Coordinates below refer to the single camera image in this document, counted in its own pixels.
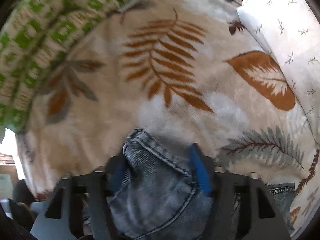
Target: blanket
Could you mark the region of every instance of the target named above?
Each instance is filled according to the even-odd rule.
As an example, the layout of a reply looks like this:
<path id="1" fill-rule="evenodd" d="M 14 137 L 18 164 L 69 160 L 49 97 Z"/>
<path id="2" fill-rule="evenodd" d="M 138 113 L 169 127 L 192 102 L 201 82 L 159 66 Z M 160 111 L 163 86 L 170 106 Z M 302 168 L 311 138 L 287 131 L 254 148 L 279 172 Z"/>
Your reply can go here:
<path id="1" fill-rule="evenodd" d="M 30 40 L 24 28 L 19 38 L 5 36 L 26 68 L 4 75 L 4 84 L 18 82 L 7 89 L 4 126 L 20 133 L 32 193 L 45 199 L 65 172 L 104 165 L 139 127 L 160 142 L 197 142 L 233 173 L 295 182 L 294 235 L 320 198 L 318 144 L 282 65 L 240 22 L 239 1 L 64 1 L 56 1 L 64 15 L 52 9 L 42 40 L 33 12 L 55 8 L 44 0 L 21 9 L 35 30 Z"/>

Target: beige fleece blanket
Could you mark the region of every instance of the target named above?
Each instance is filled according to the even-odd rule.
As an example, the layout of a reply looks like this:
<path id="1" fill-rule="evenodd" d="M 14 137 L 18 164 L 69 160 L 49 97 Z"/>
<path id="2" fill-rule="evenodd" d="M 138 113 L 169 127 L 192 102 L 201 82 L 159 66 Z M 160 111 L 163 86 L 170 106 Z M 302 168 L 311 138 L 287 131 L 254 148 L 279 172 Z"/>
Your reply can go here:
<path id="1" fill-rule="evenodd" d="M 320 198 L 318 145 L 280 66 L 239 22 L 237 7 L 143 0 L 86 35 L 39 89 L 18 136 L 33 194 L 43 199 L 65 172 L 105 164 L 139 127 L 197 142 L 231 172 L 295 182 L 293 205 L 308 215 Z M 304 217 L 292 219 L 297 230 Z"/>

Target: leaf pattern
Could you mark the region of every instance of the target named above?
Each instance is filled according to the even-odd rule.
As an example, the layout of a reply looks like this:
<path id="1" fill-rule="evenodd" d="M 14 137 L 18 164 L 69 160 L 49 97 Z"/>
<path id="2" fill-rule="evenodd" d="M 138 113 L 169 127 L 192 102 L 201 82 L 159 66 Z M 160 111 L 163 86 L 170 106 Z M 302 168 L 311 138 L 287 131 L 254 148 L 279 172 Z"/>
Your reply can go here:
<path id="1" fill-rule="evenodd" d="M 245 27 L 242 25 L 241 22 L 232 21 L 232 22 L 229 22 L 229 24 L 230 24 L 229 32 L 230 32 L 231 35 L 234 35 L 236 33 L 236 30 L 238 30 L 238 31 L 245 30 Z"/>
<path id="2" fill-rule="evenodd" d="M 260 24 L 260 27 L 257 27 L 254 31 L 257 34 L 258 32 L 261 33 L 261 29 L 262 29 L 262 24 Z"/>
<path id="3" fill-rule="evenodd" d="M 317 90 L 314 90 L 314 88 L 312 88 L 311 90 L 307 90 L 308 95 L 313 95 L 315 92 L 317 92 Z"/>
<path id="4" fill-rule="evenodd" d="M 307 29 L 307 30 L 303 29 L 302 31 L 299 31 L 299 30 L 298 30 L 298 32 L 301 33 L 301 36 L 302 36 L 303 34 L 307 36 L 308 31 L 309 31 L 308 29 Z"/>
<path id="5" fill-rule="evenodd" d="M 288 1 L 288 5 L 291 4 L 291 3 L 297 3 L 297 2 L 295 2 L 294 0 L 291 0 L 291 1 L 289 0 Z"/>
<path id="6" fill-rule="evenodd" d="M 141 88 L 149 87 L 148 99 L 162 93 L 167 108 L 175 94 L 193 107 L 213 113 L 201 99 L 201 92 L 191 85 L 196 82 L 195 74 L 190 71 L 194 69 L 190 63 L 195 60 L 192 53 L 198 52 L 197 44 L 204 44 L 201 38 L 206 31 L 180 20 L 176 10 L 173 11 L 175 19 L 149 21 L 137 33 L 128 36 L 132 41 L 124 46 L 130 51 L 124 52 L 122 57 L 130 61 L 123 63 L 123 67 L 134 72 L 127 75 L 126 81 L 143 78 Z"/>
<path id="7" fill-rule="evenodd" d="M 280 35 L 282 35 L 283 34 L 283 30 L 284 30 L 284 27 L 282 26 L 282 21 L 280 22 L 280 20 L 279 19 L 277 19 L 278 20 L 278 23 L 279 23 L 279 29 L 280 29 Z"/>
<path id="8" fill-rule="evenodd" d="M 268 0 L 268 2 L 266 3 L 266 5 L 271 5 L 272 4 L 272 0 Z"/>
<path id="9" fill-rule="evenodd" d="M 290 212 L 290 223 L 293 225 L 297 220 L 298 213 L 300 212 L 301 207 L 297 207 Z"/>
<path id="10" fill-rule="evenodd" d="M 313 58 L 310 57 L 310 60 L 308 61 L 308 65 L 310 65 L 310 63 L 314 64 L 314 62 L 316 62 L 316 61 L 318 61 L 318 60 L 316 59 L 316 56 L 314 56 Z"/>
<path id="11" fill-rule="evenodd" d="M 318 192 L 318 190 L 319 190 L 319 187 L 317 187 L 316 190 L 313 191 L 313 192 L 307 197 L 307 200 L 309 200 L 309 203 L 308 203 L 308 205 L 305 207 L 305 209 L 303 210 L 303 212 L 301 213 L 302 216 L 306 216 L 306 215 L 309 213 L 313 202 L 316 200 L 315 195 L 316 195 L 316 193 Z"/>
<path id="12" fill-rule="evenodd" d="M 296 82 L 294 82 L 293 79 L 291 81 L 292 81 L 292 86 L 290 86 L 290 88 L 291 88 L 291 90 L 294 90 L 294 89 L 296 89 L 295 88 Z"/>
<path id="13" fill-rule="evenodd" d="M 309 176 L 306 179 L 302 179 L 297 187 L 296 195 L 299 195 L 304 185 L 306 185 L 316 174 L 316 166 L 319 159 L 319 150 L 317 149 L 316 154 L 313 158 L 312 164 L 309 169 Z"/>
<path id="14" fill-rule="evenodd" d="M 234 70 L 278 109 L 289 111 L 296 99 L 279 65 L 261 51 L 250 51 L 226 60 Z"/>
<path id="15" fill-rule="evenodd" d="M 314 110 L 315 110 L 315 108 L 314 108 L 314 107 L 312 107 L 312 108 L 310 108 L 310 109 L 309 109 L 309 111 L 308 111 L 308 112 L 306 112 L 306 114 L 311 114 L 311 112 L 312 112 L 312 111 L 314 111 Z"/>
<path id="16" fill-rule="evenodd" d="M 301 164 L 304 152 L 300 151 L 298 145 L 294 146 L 290 135 L 286 137 L 278 126 L 275 131 L 271 128 L 268 128 L 268 132 L 263 129 L 260 131 L 244 131 L 242 137 L 228 139 L 229 144 L 219 149 L 218 160 L 221 165 L 228 167 L 230 161 L 236 163 L 243 158 L 254 157 L 267 166 L 304 169 Z"/>
<path id="17" fill-rule="evenodd" d="M 286 63 L 286 64 L 288 63 L 288 65 L 290 65 L 290 62 L 293 62 L 293 51 L 291 52 L 291 55 L 288 55 L 288 57 L 289 57 L 289 59 L 284 63 Z"/>
<path id="18" fill-rule="evenodd" d="M 71 105 L 69 92 L 75 96 L 84 95 L 92 101 L 98 101 L 94 92 L 83 82 L 81 82 L 75 71 L 92 73 L 103 64 L 92 60 L 65 61 L 57 74 L 49 78 L 42 87 L 42 94 L 55 93 L 51 96 L 48 103 L 47 122 L 56 123 L 65 118 Z"/>

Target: black plastic mount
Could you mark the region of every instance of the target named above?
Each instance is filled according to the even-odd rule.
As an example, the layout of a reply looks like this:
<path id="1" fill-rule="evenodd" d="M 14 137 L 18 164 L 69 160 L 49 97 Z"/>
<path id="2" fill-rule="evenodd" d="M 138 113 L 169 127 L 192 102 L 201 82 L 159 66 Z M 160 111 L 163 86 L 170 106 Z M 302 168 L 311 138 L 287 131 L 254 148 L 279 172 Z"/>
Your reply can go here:
<path id="1" fill-rule="evenodd" d="M 196 144 L 192 146 L 204 164 L 204 169 L 208 171 L 212 189 L 210 196 L 214 198 L 211 215 L 201 240 L 228 239 L 235 193 L 241 196 L 236 234 L 238 239 L 290 239 L 284 219 L 260 179 L 227 171 L 215 172 L 214 161 L 204 156 Z M 39 212 L 31 234 L 38 240 L 80 238 L 83 232 L 78 229 L 82 228 L 82 217 L 79 212 L 74 212 L 76 201 L 73 196 L 77 193 L 89 193 L 90 224 L 94 239 L 123 239 L 113 223 L 106 197 L 113 196 L 119 190 L 127 169 L 128 164 L 121 153 L 112 157 L 107 166 L 100 167 L 90 174 L 64 176 Z"/>

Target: orange fern leaf print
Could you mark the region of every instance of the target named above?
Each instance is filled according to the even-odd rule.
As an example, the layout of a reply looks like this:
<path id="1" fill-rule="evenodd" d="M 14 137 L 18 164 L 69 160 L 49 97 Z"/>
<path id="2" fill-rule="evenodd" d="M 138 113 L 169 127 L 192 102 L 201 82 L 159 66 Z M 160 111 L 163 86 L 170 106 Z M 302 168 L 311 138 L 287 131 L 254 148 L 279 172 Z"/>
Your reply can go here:
<path id="1" fill-rule="evenodd" d="M 213 113 L 201 99 L 201 92 L 192 85 L 196 81 L 191 62 L 195 60 L 194 53 L 198 53 L 196 46 L 204 44 L 201 39 L 206 31 L 180 20 L 173 10 L 175 19 L 149 21 L 137 33 L 128 36 L 132 41 L 124 44 L 129 51 L 122 57 L 130 61 L 123 67 L 134 71 L 127 75 L 126 81 L 142 79 L 141 88 L 148 87 L 148 99 L 162 93 L 167 108 L 175 94 L 193 107 Z"/>
<path id="2" fill-rule="evenodd" d="M 48 81 L 41 88 L 42 94 L 55 93 L 48 102 L 47 122 L 57 123 L 65 118 L 71 106 L 70 94 L 79 97 L 81 94 L 87 99 L 98 101 L 95 93 L 75 73 L 92 73 L 102 67 L 103 63 L 93 60 L 65 61 L 49 77 Z"/>
<path id="3" fill-rule="evenodd" d="M 319 160 L 319 153 L 320 153 L 320 151 L 319 151 L 319 149 L 317 149 L 316 154 L 313 157 L 313 161 L 312 161 L 312 164 L 309 169 L 309 176 L 306 179 L 302 179 L 299 182 L 299 185 L 296 190 L 296 195 L 299 195 L 301 193 L 302 188 L 315 176 L 316 166 L 317 166 L 318 160 Z"/>
<path id="4" fill-rule="evenodd" d="M 238 22 L 238 21 L 232 21 L 232 22 L 229 22 L 229 24 L 230 24 L 229 32 L 231 35 L 235 35 L 236 30 L 243 31 L 245 29 L 245 27 L 242 25 L 242 23 Z"/>
<path id="5" fill-rule="evenodd" d="M 290 223 L 293 225 L 298 218 L 301 207 L 297 207 L 290 212 Z"/>
<path id="6" fill-rule="evenodd" d="M 289 111 L 296 99 L 279 65 L 261 51 L 250 51 L 226 60 L 234 70 L 278 109 Z"/>

